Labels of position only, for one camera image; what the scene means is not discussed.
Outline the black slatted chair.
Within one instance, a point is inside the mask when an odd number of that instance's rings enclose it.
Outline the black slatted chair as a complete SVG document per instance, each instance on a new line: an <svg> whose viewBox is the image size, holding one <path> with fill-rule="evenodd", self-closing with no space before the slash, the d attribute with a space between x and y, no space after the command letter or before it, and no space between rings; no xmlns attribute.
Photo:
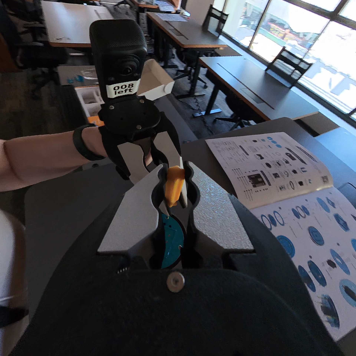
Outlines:
<svg viewBox="0 0 356 356"><path fill-rule="evenodd" d="M210 4L209 10L202 24L204 32L210 32L217 38L222 34L228 14L216 9Z"/></svg>
<svg viewBox="0 0 356 356"><path fill-rule="evenodd" d="M311 66L311 63L294 55L284 46L274 60L268 64L265 72L272 72L274 78L291 89Z"/></svg>

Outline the printed instruction booklet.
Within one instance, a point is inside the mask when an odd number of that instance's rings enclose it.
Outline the printed instruction booklet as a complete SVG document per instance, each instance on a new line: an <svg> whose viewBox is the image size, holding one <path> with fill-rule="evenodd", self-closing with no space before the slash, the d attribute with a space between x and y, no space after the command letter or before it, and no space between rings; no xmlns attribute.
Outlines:
<svg viewBox="0 0 356 356"><path fill-rule="evenodd" d="M206 140L237 198L277 238L335 341L355 329L356 211L283 132Z"/></svg>

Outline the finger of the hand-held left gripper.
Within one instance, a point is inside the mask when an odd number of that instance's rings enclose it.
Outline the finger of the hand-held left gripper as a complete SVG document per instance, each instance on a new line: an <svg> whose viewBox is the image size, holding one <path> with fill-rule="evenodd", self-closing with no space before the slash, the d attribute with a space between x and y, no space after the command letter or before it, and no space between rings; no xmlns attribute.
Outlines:
<svg viewBox="0 0 356 356"><path fill-rule="evenodd" d="M129 179L137 184L149 174L148 166L152 163L151 141L137 140L118 145L118 150L130 172Z"/></svg>
<svg viewBox="0 0 356 356"><path fill-rule="evenodd" d="M183 160L180 154L178 153L169 134L158 133L155 139L153 140L153 145L154 148L158 150L158 153L163 154L163 158L167 160L168 168L172 166L179 166L183 168ZM178 202L180 202L182 208L186 208L188 205L186 182L184 182L183 184L183 188Z"/></svg>

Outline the yellow-handled screwdriver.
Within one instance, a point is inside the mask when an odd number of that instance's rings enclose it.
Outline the yellow-handled screwdriver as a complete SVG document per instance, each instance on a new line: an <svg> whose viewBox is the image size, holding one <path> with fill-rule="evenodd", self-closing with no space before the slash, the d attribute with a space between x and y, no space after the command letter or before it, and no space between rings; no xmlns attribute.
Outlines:
<svg viewBox="0 0 356 356"><path fill-rule="evenodd" d="M185 182L185 170L179 166L169 167L165 187L165 200L169 208L176 206Z"/></svg>

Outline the printed paper sheet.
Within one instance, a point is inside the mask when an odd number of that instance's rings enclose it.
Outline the printed paper sheet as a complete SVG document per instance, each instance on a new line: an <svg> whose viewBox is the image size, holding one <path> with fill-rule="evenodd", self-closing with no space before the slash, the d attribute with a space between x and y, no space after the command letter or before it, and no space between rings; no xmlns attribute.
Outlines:
<svg viewBox="0 0 356 356"><path fill-rule="evenodd" d="M185 22L188 19L180 14L172 13L157 13L157 16L163 21L179 21Z"/></svg>

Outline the white cardboard tray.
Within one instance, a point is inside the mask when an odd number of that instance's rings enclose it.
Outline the white cardboard tray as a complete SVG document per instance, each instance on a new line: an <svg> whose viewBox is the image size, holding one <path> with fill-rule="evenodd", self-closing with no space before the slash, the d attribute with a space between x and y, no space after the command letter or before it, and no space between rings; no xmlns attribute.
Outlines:
<svg viewBox="0 0 356 356"><path fill-rule="evenodd" d="M170 94L174 83L157 61L149 59L144 64L137 95L156 100Z"/></svg>

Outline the dark grey desk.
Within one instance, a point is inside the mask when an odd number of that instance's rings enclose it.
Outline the dark grey desk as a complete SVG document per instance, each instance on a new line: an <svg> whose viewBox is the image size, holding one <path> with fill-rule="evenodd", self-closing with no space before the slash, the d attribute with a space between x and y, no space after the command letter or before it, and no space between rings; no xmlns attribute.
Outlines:
<svg viewBox="0 0 356 356"><path fill-rule="evenodd" d="M282 246L236 204L257 252L228 267L128 269L93 243L130 187L107 164L25 195L30 334L24 355L343 355Z"/></svg>

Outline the large window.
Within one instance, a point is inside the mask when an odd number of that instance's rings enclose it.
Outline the large window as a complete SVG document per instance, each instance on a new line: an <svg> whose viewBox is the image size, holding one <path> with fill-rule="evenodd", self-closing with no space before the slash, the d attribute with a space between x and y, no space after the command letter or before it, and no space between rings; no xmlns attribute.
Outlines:
<svg viewBox="0 0 356 356"><path fill-rule="evenodd" d="M214 1L228 14L223 34L256 59L285 47L311 63L297 86L355 122L356 1Z"/></svg>

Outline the person's left hand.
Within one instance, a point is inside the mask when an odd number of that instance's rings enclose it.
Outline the person's left hand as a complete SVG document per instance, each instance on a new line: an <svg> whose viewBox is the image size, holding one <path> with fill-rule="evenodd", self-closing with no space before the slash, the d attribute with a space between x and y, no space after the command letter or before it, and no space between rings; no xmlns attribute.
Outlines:
<svg viewBox="0 0 356 356"><path fill-rule="evenodd" d="M96 156L108 157L102 142L99 127L86 127L82 131L82 140L86 148Z"/></svg>

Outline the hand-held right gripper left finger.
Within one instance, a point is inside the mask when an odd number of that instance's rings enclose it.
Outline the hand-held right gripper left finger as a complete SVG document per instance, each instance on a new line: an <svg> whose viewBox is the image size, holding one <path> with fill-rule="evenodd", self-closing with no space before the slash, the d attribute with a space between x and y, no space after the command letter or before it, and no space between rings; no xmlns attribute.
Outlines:
<svg viewBox="0 0 356 356"><path fill-rule="evenodd" d="M98 253L140 256L151 268L161 268L166 240L160 205L167 169L160 164L125 193Z"/></svg>

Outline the black office chair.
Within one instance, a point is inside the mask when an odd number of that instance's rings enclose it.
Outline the black office chair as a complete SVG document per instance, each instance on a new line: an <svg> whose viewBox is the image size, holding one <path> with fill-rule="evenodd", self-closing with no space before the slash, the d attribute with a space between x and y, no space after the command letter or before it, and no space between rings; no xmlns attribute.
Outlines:
<svg viewBox="0 0 356 356"><path fill-rule="evenodd" d="M1 5L1 73L20 72L22 70L41 71L41 75L57 74L57 67L66 64L68 53L63 48L52 47L48 41L42 39L44 26L28 24L24 26L24 34L31 39L25 41L12 21L10 15Z"/></svg>
<svg viewBox="0 0 356 356"><path fill-rule="evenodd" d="M265 122L259 114L257 114L250 106L248 106L242 99L234 94L229 94L225 98L226 104L233 114L229 118L215 118L213 124L216 121L234 122L234 126L230 128L230 131L236 128L244 128L252 125L252 121L256 124Z"/></svg>
<svg viewBox="0 0 356 356"><path fill-rule="evenodd" d="M176 50L176 55L178 59L185 64L185 68L183 70L178 69L176 71L176 76L173 78L174 80L188 77L189 82L192 83L198 54L199 52L189 48L180 48L179 50Z"/></svg>

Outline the dark side desk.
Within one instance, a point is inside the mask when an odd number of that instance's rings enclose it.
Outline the dark side desk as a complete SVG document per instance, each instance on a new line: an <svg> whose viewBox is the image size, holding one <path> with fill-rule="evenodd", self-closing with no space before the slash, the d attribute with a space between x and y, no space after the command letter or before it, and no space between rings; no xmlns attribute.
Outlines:
<svg viewBox="0 0 356 356"><path fill-rule="evenodd" d="M174 125L179 136L180 144L183 144L185 141L191 142L197 140L196 135L174 107L173 99L175 99L175 97L169 94L154 100L154 103L160 111L166 114L167 118Z"/></svg>

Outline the white foam packaging insert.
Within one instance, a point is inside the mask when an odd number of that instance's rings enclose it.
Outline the white foam packaging insert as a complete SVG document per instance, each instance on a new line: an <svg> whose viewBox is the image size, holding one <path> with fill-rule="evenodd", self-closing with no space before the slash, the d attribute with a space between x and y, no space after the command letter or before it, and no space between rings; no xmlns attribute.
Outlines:
<svg viewBox="0 0 356 356"><path fill-rule="evenodd" d="M75 87L74 89L86 117L98 116L98 113L101 110L101 105L104 104L99 86Z"/></svg>

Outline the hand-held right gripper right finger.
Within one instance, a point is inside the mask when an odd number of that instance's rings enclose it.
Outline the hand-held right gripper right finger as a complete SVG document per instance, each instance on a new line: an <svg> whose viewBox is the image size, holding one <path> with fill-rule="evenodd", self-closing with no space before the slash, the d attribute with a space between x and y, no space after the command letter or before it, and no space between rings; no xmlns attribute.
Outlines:
<svg viewBox="0 0 356 356"><path fill-rule="evenodd" d="M188 223L182 248L183 268L202 268L212 257L255 251L231 202L229 193L198 168L185 161Z"/></svg>

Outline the black wristband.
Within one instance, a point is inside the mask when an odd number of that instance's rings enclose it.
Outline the black wristband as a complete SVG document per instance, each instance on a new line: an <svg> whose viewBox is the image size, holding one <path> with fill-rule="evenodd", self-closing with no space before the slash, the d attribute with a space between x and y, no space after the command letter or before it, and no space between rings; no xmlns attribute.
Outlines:
<svg viewBox="0 0 356 356"><path fill-rule="evenodd" d="M73 131L73 144L76 148L76 150L78 151L78 153L83 156L84 158L86 158L89 161L100 161L105 159L104 156L101 155L96 155L95 153L93 153L92 151L90 151L82 138L82 132L85 128L89 128L89 127L95 127L97 128L98 126L94 123L88 123L85 125L82 125L80 127L77 127L74 131Z"/></svg>

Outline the person's left forearm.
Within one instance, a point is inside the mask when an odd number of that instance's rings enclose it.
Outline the person's left forearm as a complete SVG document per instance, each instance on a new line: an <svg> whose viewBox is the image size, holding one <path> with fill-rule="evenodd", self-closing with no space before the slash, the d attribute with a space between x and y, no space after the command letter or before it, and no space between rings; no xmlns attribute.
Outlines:
<svg viewBox="0 0 356 356"><path fill-rule="evenodd" d="M1 140L0 191L63 176L88 163L74 146L73 131Z"/></svg>

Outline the blue round bracket base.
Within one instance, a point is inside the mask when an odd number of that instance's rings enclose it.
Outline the blue round bracket base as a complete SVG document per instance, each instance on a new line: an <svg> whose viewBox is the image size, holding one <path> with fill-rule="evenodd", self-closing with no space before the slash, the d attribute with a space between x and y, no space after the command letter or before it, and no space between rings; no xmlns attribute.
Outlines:
<svg viewBox="0 0 356 356"><path fill-rule="evenodd" d="M164 234L165 251L161 269L173 268L181 259L181 249L184 246L185 229L175 216L161 214Z"/></svg>

